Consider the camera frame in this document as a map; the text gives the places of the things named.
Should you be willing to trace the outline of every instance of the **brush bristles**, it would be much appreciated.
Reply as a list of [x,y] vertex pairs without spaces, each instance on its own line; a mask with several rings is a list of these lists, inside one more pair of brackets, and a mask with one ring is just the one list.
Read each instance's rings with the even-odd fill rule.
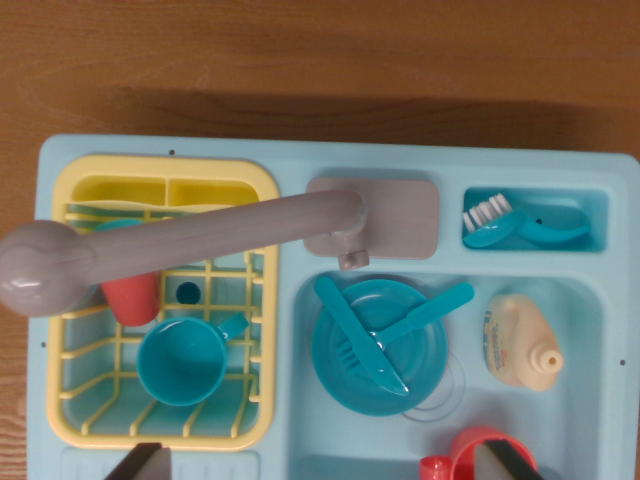
[[506,215],[511,210],[511,205],[504,195],[499,193],[486,202],[480,203],[462,214],[462,220],[469,233],[475,232],[478,228],[485,226],[502,215]]

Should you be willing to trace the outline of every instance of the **wood grain surface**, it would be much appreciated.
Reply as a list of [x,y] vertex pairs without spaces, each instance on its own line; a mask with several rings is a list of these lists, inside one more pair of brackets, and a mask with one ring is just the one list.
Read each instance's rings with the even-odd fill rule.
[[[0,0],[0,234],[57,133],[640,158],[639,24],[631,2]],[[24,478],[27,324],[0,323],[0,478]]]

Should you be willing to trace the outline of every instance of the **dish soap bottle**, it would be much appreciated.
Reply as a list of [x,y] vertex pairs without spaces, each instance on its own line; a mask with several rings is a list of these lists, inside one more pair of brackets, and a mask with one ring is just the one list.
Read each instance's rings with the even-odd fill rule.
[[564,358],[553,330],[526,295],[497,295],[484,317],[484,356],[489,371],[515,387],[553,386]]

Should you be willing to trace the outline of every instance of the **teal cup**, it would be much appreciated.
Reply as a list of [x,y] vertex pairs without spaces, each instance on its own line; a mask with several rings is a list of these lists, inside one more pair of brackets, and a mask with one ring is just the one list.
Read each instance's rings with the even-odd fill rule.
[[172,318],[145,335],[138,350],[138,376],[158,401],[194,405],[220,386],[227,369],[226,343],[249,322],[241,313],[213,326],[191,317]]

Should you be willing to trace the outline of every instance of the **drain hole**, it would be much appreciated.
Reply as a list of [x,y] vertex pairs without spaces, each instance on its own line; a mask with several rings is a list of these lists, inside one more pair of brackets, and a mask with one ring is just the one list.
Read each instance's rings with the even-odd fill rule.
[[176,290],[176,299],[183,305],[195,305],[200,301],[200,287],[193,282],[184,282]]

